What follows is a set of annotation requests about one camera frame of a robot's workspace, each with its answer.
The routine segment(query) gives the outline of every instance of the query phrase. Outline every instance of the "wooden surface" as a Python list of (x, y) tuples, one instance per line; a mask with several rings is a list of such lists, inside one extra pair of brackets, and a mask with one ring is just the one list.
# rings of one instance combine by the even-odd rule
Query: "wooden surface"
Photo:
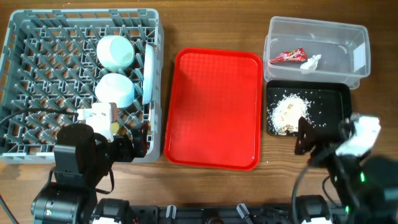
[[(10, 14), (16, 9), (79, 9), (150, 7), (157, 9), (165, 31), (162, 71), (163, 125), (167, 119), (172, 70), (184, 47), (243, 50), (262, 57), (272, 16), (302, 17), (361, 24), (371, 42), (371, 75), (352, 91), (353, 107), (377, 114), (382, 131), (375, 153), (398, 158), (398, 29), (397, 1), (285, 0), (285, 1), (151, 1), (151, 0), (19, 0), (0, 1), (0, 42)], [(263, 121), (266, 111), (263, 110)], [(116, 188), (108, 197), (132, 205), (236, 205), (241, 202), (289, 202), (293, 182), (306, 161), (294, 156), (294, 139), (275, 138), (262, 127), (260, 164), (250, 172), (175, 166), (164, 156), (153, 164), (113, 166)], [(47, 180), (50, 165), (0, 164), (0, 194), (21, 223), (31, 223), (30, 205)], [(324, 170), (313, 170), (300, 194), (321, 194)], [(108, 177), (99, 188), (110, 189)], [(328, 189), (336, 197), (330, 183)], [(0, 209), (0, 223), (10, 223)]]

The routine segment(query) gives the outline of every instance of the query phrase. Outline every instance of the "green light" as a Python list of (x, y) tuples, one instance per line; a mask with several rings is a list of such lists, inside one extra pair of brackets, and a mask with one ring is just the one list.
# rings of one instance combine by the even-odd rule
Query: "green light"
[(361, 172), (361, 182), (363, 183), (363, 182), (365, 182), (365, 174), (363, 173), (363, 172)]

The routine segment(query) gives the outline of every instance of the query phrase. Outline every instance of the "white cup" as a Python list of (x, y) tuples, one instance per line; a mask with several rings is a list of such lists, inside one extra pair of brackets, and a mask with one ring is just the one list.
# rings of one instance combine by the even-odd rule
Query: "white cup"
[(134, 101), (134, 85), (124, 75), (109, 73), (99, 81), (95, 95), (103, 103), (116, 103), (118, 108), (125, 108)]
[(119, 35), (107, 35), (97, 45), (99, 62), (108, 70), (117, 72), (128, 68), (134, 61), (134, 47), (131, 42)]

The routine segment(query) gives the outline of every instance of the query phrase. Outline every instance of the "white label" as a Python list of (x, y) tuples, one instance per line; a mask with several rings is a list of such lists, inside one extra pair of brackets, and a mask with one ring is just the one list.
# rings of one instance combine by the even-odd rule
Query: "white label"
[(366, 65), (365, 43), (354, 50), (354, 72)]

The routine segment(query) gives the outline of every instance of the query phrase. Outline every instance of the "red tray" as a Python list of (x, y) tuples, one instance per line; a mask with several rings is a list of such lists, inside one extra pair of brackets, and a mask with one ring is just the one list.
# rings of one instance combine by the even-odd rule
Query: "red tray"
[(164, 154), (176, 164), (251, 170), (260, 160), (262, 60), (187, 48), (178, 53)]

